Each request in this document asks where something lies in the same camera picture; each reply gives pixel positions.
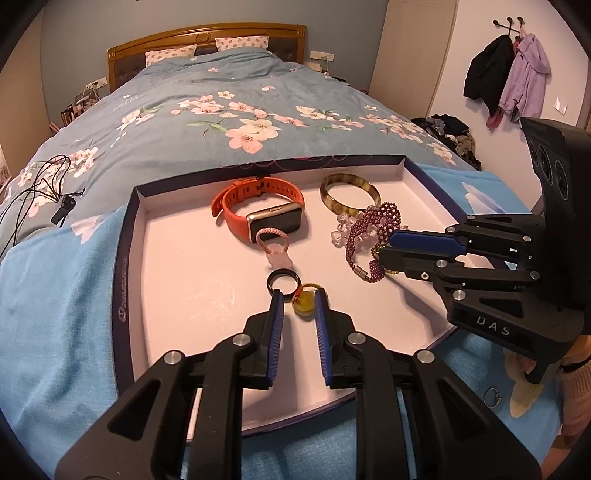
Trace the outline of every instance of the smartwatch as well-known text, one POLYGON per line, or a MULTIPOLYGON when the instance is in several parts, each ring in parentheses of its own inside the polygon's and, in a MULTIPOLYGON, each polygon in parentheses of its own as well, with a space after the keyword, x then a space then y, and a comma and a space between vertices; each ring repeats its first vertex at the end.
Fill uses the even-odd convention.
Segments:
MULTIPOLYGON (((300 189, 289 181, 275 177, 238 180, 213 199, 212 215, 217 217, 221 211, 234 235, 245 242, 256 243, 256 233, 261 228, 277 228, 285 233, 295 232, 301 225, 304 196, 300 189), (246 217, 232 212, 233 206, 247 198, 260 197, 263 193, 275 193, 287 197, 291 202, 257 210, 246 217)), ((274 233, 263 233, 261 239, 269 240, 275 236, 274 233)))

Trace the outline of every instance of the watch face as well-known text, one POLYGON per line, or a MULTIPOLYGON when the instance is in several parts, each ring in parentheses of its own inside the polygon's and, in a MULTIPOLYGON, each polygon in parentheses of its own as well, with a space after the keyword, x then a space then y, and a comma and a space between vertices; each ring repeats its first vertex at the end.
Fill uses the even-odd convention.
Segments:
MULTIPOLYGON (((256 233, 261 228, 277 228, 285 233, 295 232, 301 224, 302 208, 299 203, 287 203, 280 207, 252 213, 248 216, 251 242, 256 242, 256 233)), ((263 233, 262 240, 275 238, 274 233, 263 233)))

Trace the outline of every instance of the pink hair tie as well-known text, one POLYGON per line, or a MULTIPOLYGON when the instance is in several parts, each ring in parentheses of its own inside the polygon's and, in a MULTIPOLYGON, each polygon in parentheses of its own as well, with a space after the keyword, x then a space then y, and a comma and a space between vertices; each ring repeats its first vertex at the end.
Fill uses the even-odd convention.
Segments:
POLYGON ((287 249, 290 247, 290 238, 287 236, 287 233, 279 230, 278 228, 261 228, 256 233, 256 242, 267 254, 267 260, 269 261, 273 270, 276 270, 277 268, 293 267, 294 263, 287 254, 287 249), (285 245, 283 248, 281 248, 281 246, 278 244, 271 244, 270 246, 273 248, 268 247, 261 239, 261 235, 263 233, 273 233, 274 235, 280 236, 283 240, 285 240, 285 245))

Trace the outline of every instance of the brown bangle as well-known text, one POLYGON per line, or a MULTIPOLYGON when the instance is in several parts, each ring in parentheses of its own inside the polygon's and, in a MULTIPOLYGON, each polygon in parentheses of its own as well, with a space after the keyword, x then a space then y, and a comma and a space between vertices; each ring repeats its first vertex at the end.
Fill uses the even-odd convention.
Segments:
POLYGON ((378 189, 371 185, 371 183, 367 180, 350 173, 333 173, 332 175, 326 177, 322 182, 322 185, 320 185, 320 197, 322 198, 322 201, 326 207, 336 215, 346 213, 347 215, 354 217, 357 216, 359 212, 364 212, 365 209, 347 207, 346 205, 343 205, 332 198, 327 191, 327 187, 334 185, 335 183, 349 183, 359 187, 362 190, 365 190, 367 193, 369 193, 371 198, 374 199, 376 207, 379 207, 379 205, 382 203, 378 189))

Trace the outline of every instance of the silver ring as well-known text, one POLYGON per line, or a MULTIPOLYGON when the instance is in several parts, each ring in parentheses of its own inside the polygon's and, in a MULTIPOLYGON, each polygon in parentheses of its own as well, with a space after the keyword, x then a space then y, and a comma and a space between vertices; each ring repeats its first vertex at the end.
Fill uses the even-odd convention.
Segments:
POLYGON ((484 401, 484 405, 486 405, 488 408, 495 408, 499 403, 501 403, 503 401, 503 395, 501 395, 501 393, 495 387, 489 387, 484 392, 484 395, 482 396, 482 400, 484 401), (492 402, 492 404, 489 404, 486 401, 486 396, 491 391, 493 391, 495 393, 495 398, 494 398, 494 401, 492 402))

